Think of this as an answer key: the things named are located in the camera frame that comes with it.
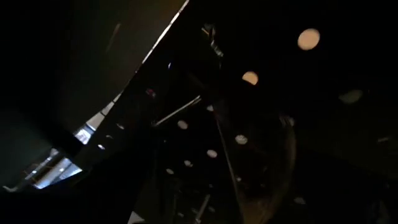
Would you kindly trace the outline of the steel peg hook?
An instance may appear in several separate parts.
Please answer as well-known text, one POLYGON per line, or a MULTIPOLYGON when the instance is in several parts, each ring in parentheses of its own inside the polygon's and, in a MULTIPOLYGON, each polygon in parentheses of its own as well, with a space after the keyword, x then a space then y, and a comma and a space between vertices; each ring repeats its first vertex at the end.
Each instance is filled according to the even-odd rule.
POLYGON ((206 207, 208 205, 210 197, 211 197, 210 194, 207 194, 205 196, 205 198, 203 200, 203 203, 201 204, 200 209, 199 209, 199 211, 198 211, 198 213, 197 213, 197 215, 196 215, 196 217, 194 219, 193 224, 200 224, 201 223, 201 217, 202 217, 202 215, 203 215, 203 213, 204 213, 204 211, 205 211, 205 209, 206 209, 206 207))
POLYGON ((152 124, 152 127, 157 127, 160 124, 164 123, 165 121, 167 121, 168 119, 170 119, 171 117, 173 117, 174 115, 176 115, 177 113, 187 109, 190 106, 193 106, 194 104, 197 104, 198 102, 201 101, 201 96, 198 95, 197 97, 195 97, 193 100, 189 101, 188 103, 184 104, 183 106, 179 107, 178 109, 176 109, 175 111, 171 112, 170 114, 168 114, 167 116, 163 117, 162 119, 154 122, 152 124))
POLYGON ((216 43, 216 27, 214 24, 204 24, 201 28, 206 35, 206 39, 218 58, 223 58, 224 53, 216 43))

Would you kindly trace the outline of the black pegboard cart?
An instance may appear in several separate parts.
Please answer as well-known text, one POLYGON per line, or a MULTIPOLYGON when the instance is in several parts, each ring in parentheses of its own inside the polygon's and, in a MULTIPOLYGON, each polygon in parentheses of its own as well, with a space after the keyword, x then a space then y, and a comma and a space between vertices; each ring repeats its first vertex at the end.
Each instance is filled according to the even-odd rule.
POLYGON ((267 224, 398 224, 398 0, 0 0, 0 224, 244 224, 217 105, 294 127, 267 224))

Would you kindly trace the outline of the clear black safety glasses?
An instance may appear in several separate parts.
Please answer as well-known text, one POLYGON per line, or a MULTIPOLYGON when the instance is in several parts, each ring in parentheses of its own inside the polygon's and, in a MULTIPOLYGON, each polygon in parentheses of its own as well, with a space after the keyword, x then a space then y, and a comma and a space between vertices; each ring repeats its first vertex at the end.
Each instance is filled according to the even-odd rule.
POLYGON ((267 224, 292 181, 296 136, 288 116, 241 115, 215 106, 215 118, 244 224, 267 224))

